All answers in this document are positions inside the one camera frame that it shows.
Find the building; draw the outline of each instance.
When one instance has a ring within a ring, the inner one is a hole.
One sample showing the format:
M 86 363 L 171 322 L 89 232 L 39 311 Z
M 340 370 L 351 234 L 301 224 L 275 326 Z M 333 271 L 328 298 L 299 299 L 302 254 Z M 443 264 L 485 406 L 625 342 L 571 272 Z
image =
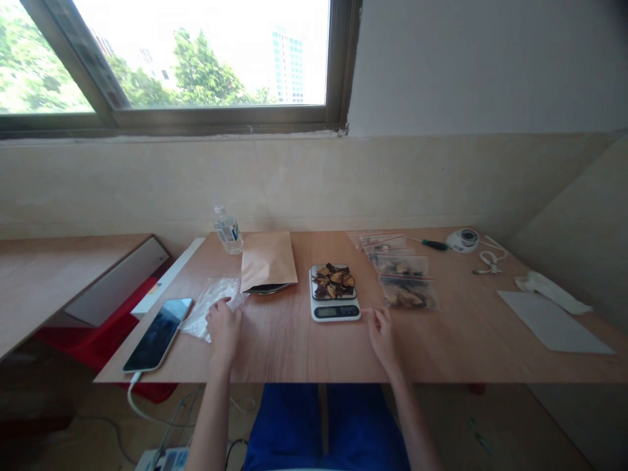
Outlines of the building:
M 166 60 L 155 60 L 152 52 L 147 47 L 137 43 L 120 43 L 116 48 L 112 47 L 107 38 L 99 34 L 94 28 L 90 28 L 92 36 L 98 44 L 98 48 L 105 57 L 119 56 L 132 71 L 142 69 L 146 75 L 154 78 L 165 88 L 175 89 L 177 79 L 172 67 Z
M 275 83 L 280 103 L 303 103 L 303 40 L 276 27 L 272 32 Z
M 109 40 L 98 34 L 98 32 L 92 27 L 90 28 L 90 32 L 96 40 L 96 44 L 98 44 L 100 52 L 102 52 L 105 57 L 113 57 L 115 53 L 113 52 L 113 47 L 111 47 Z

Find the phone screen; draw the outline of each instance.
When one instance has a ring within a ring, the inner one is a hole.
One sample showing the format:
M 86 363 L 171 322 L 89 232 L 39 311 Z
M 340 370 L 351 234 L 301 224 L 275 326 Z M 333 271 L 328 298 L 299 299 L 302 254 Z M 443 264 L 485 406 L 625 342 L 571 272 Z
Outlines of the phone screen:
M 166 301 L 122 371 L 136 372 L 157 368 L 191 305 L 192 300 L 189 298 Z

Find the white wall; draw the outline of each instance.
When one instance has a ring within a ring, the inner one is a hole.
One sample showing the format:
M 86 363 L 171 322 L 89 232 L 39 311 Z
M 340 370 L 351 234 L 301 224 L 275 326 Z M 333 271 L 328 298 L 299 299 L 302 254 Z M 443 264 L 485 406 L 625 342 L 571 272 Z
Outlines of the white wall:
M 537 214 L 509 248 L 628 334 L 628 137 Z
M 628 128 L 621 0 L 364 0 L 353 136 Z
M 469 224 L 504 239 L 612 140 L 0 143 L 0 237 L 154 232 L 178 254 L 225 204 L 243 230 Z
M 628 137 L 613 144 L 507 247 L 628 334 Z M 628 469 L 628 385 L 533 385 L 597 470 Z

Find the brown paper envelope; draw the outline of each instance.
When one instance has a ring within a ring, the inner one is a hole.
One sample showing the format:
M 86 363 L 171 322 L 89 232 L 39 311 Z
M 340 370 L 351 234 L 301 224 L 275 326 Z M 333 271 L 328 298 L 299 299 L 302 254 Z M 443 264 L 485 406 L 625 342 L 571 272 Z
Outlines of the brown paper envelope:
M 241 292 L 297 282 L 290 232 L 253 232 L 244 237 Z

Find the hand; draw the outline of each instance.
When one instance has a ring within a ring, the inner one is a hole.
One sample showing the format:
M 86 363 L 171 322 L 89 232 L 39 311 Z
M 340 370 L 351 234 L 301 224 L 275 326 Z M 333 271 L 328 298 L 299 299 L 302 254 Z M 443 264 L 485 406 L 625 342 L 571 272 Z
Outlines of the hand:
M 209 308 L 207 327 L 211 329 L 211 342 L 214 345 L 212 359 L 215 359 L 221 366 L 231 370 L 236 355 L 237 342 L 242 330 L 242 311 L 237 309 L 232 312 L 227 302 L 231 298 L 223 298 Z
M 401 360 L 396 349 L 393 318 L 387 307 L 380 309 L 361 309 L 368 320 L 368 335 L 371 345 L 381 365 L 390 377 L 393 374 L 402 373 Z

